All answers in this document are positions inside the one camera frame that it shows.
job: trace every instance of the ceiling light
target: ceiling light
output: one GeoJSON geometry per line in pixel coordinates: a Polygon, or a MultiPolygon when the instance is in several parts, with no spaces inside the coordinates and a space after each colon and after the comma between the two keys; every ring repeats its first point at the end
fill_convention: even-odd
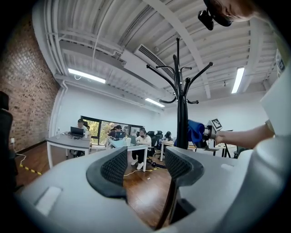
{"type": "Polygon", "coordinates": [[[81,71],[75,71],[75,70],[72,70],[72,69],[68,69],[69,73],[71,74],[74,74],[74,75],[80,75],[82,77],[85,77],[85,78],[90,78],[90,79],[93,79],[95,81],[98,81],[98,82],[102,82],[102,83],[105,83],[105,79],[103,78],[99,78],[99,77],[96,77],[96,76],[93,76],[93,75],[89,75],[89,74],[86,74],[86,73],[83,73],[81,71]]]}
{"type": "Polygon", "coordinates": [[[241,84],[241,79],[244,75],[244,71],[245,71],[245,68],[238,68],[237,69],[237,74],[236,74],[236,81],[235,81],[235,84],[233,85],[233,89],[232,89],[232,94],[233,93],[236,93],[240,84],[241,84]]]}
{"type": "Polygon", "coordinates": [[[152,104],[155,104],[155,105],[157,105],[157,106],[160,106],[160,107],[164,107],[165,105],[162,105],[162,104],[160,104],[160,103],[158,103],[158,102],[156,102],[156,101],[153,101],[153,100],[151,100],[151,99],[149,99],[149,98],[147,98],[147,99],[145,99],[146,101],[148,101],[148,102],[151,102],[152,104]]]}

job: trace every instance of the floor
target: floor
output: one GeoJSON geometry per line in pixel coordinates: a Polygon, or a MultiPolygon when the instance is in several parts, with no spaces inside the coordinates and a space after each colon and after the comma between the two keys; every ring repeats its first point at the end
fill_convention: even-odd
{"type": "MultiPolygon", "coordinates": [[[[52,147],[53,164],[58,164],[66,160],[65,150],[59,147],[52,147]]],[[[23,165],[29,169],[33,169],[40,173],[49,170],[49,162],[47,158],[46,143],[43,143],[26,153],[27,157],[23,161],[23,165]]],[[[23,159],[23,156],[16,158],[17,165],[23,159]]],[[[131,166],[131,155],[128,153],[128,167],[125,172],[129,174],[136,170],[135,166],[131,166]]],[[[153,158],[157,163],[161,163],[157,158],[153,158]]],[[[17,183],[28,185],[33,182],[39,175],[32,173],[24,168],[18,168],[17,183]]],[[[152,172],[137,171],[124,177],[124,188],[127,191],[128,204],[136,212],[137,216],[147,225],[153,227],[157,224],[168,194],[171,177],[166,169],[159,168],[152,172]]]]}

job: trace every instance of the brick wall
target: brick wall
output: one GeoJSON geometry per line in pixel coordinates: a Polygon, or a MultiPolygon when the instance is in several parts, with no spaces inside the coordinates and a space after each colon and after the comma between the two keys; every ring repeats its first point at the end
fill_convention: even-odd
{"type": "Polygon", "coordinates": [[[10,138],[15,138],[16,151],[48,136],[58,89],[39,49],[29,14],[12,32],[0,58],[0,90],[10,97],[10,138]]]}

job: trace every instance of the ceiling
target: ceiling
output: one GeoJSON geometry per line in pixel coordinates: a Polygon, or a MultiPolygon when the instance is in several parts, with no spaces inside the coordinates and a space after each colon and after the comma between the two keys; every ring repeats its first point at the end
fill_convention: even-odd
{"type": "Polygon", "coordinates": [[[41,6],[45,31],[35,33],[38,40],[48,38],[41,50],[47,49],[51,59],[47,63],[52,64],[49,67],[57,80],[102,90],[103,84],[76,80],[67,69],[90,73],[106,79],[106,91],[112,95],[124,93],[125,99],[140,104],[146,98],[171,100],[173,90],[160,77],[135,71],[139,69],[135,61],[148,62],[135,51],[143,44],[165,65],[174,67],[177,37],[181,39],[180,65],[192,67],[183,71],[183,78],[214,63],[190,87],[191,101],[230,96],[241,66],[246,71],[239,93],[266,90],[262,83],[270,86],[276,76],[276,44],[269,25],[252,19],[230,27],[215,23],[209,31],[197,18],[205,8],[203,0],[47,0],[41,6]],[[125,51],[131,61],[123,60],[125,51]]]}

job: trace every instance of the black coat rack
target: black coat rack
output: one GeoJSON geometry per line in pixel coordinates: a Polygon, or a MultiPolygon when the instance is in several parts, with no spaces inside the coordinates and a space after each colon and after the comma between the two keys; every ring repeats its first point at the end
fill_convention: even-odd
{"type": "MultiPolygon", "coordinates": [[[[146,67],[148,69],[152,70],[153,72],[155,72],[156,74],[158,74],[159,76],[161,76],[174,89],[175,98],[172,101],[164,101],[164,100],[159,100],[159,101],[161,103],[173,103],[174,101],[177,102],[177,109],[178,109],[177,120],[178,120],[178,122],[177,122],[177,143],[176,143],[176,146],[179,148],[187,149],[188,148],[188,138],[187,138],[188,108],[187,108],[187,103],[189,103],[189,104],[198,104],[199,103],[198,100],[189,101],[187,99],[187,93],[188,93],[188,90],[189,90],[191,84],[196,80],[196,78],[198,78],[201,74],[203,74],[209,67],[213,66],[213,62],[209,62],[209,64],[203,70],[201,70],[196,76],[194,76],[192,79],[186,78],[185,85],[184,85],[182,71],[183,71],[183,69],[191,70],[192,67],[180,68],[180,55],[179,55],[180,39],[177,38],[176,40],[177,40],[177,56],[175,54],[173,55],[175,69],[173,69],[170,66],[156,66],[157,69],[158,68],[171,69],[173,74],[174,74],[175,84],[173,84],[167,77],[163,76],[160,72],[156,71],[150,65],[146,65],[146,67]]],[[[156,226],[156,230],[160,229],[163,226],[163,224],[164,224],[164,222],[165,222],[165,220],[166,220],[166,218],[167,218],[167,216],[172,208],[175,196],[176,196],[176,185],[173,182],[173,180],[171,180],[167,200],[166,200],[162,215],[160,217],[160,220],[156,226]]]]}

